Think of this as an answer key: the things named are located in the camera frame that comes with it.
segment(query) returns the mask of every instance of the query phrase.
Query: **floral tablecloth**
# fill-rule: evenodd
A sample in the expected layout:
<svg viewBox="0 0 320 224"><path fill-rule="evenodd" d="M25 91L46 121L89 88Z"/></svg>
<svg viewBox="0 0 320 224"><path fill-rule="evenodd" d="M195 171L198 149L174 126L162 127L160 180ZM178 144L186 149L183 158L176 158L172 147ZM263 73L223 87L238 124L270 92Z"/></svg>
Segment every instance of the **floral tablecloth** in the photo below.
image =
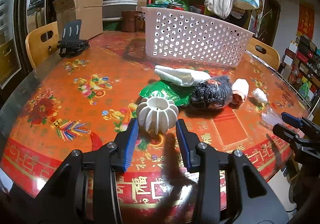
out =
<svg viewBox="0 0 320 224"><path fill-rule="evenodd" d="M229 75L233 81L243 78L249 83L249 96L240 107L227 106L206 113L179 108L178 118L183 118L188 130L195 132L202 142L220 151L242 150L266 180L291 155L289 145L261 125L263 107L250 92L257 87L263 90L270 106L279 113L286 111L301 117L307 116L308 110L275 73L251 56L245 54L236 69L155 60L145 56L144 33L116 31L104 32L91 39L90 45L80 56L63 59L50 72L25 104L11 131L1 168L30 195L38 194L73 149L97 150L126 129L130 119L136 117L140 90L159 80L153 73L157 64L203 70L212 76ZM117 176L124 221L138 223L140 218L132 219L132 216L156 216L161 202L166 200L170 210L159 218L171 223L183 209L185 218L189 219L192 193L187 189L197 179L198 174L189 174L183 167L175 128L155 138L140 131L132 165L127 173ZM226 206L223 172L220 190L223 208Z"/></svg>

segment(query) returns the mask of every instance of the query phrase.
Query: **red wall banner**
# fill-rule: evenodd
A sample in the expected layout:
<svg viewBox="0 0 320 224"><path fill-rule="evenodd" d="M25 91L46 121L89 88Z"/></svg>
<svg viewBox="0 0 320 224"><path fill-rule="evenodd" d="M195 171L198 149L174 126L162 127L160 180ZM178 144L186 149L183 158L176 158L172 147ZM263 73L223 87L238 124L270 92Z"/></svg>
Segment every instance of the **red wall banner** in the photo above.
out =
<svg viewBox="0 0 320 224"><path fill-rule="evenodd" d="M314 6L306 2L300 2L299 22L297 36L307 35L311 40L315 26L315 10Z"/></svg>

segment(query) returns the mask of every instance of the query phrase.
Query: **brown pitcher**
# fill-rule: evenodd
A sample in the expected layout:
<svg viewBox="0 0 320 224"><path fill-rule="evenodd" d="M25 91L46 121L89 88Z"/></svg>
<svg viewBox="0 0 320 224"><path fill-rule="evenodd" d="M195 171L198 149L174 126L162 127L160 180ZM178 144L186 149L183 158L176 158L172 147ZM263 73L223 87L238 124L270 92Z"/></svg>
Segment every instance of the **brown pitcher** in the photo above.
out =
<svg viewBox="0 0 320 224"><path fill-rule="evenodd" d="M122 11L122 32L145 31L143 14L138 11Z"/></svg>

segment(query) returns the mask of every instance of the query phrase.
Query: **white pumpkin-shaped object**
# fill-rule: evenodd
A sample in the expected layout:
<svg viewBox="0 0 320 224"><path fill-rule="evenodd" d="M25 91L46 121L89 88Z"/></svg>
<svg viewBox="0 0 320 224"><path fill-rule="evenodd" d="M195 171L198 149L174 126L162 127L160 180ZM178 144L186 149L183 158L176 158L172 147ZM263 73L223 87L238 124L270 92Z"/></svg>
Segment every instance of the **white pumpkin-shaped object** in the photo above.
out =
<svg viewBox="0 0 320 224"><path fill-rule="evenodd" d="M179 110L173 100L153 96L143 98L136 113L139 125L146 131L154 130L158 134L159 131L166 133L176 125Z"/></svg>

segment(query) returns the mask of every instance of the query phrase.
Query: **green packet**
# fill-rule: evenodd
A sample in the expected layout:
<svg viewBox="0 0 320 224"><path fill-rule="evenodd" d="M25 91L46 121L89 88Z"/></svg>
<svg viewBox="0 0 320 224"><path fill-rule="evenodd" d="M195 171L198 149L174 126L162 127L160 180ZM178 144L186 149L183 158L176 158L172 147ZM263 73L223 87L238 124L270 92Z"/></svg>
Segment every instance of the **green packet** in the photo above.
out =
<svg viewBox="0 0 320 224"><path fill-rule="evenodd" d="M190 104L190 96L194 86L182 87L171 82L160 80L147 85L139 93L142 97L160 96L168 100L172 99L176 106L187 106Z"/></svg>

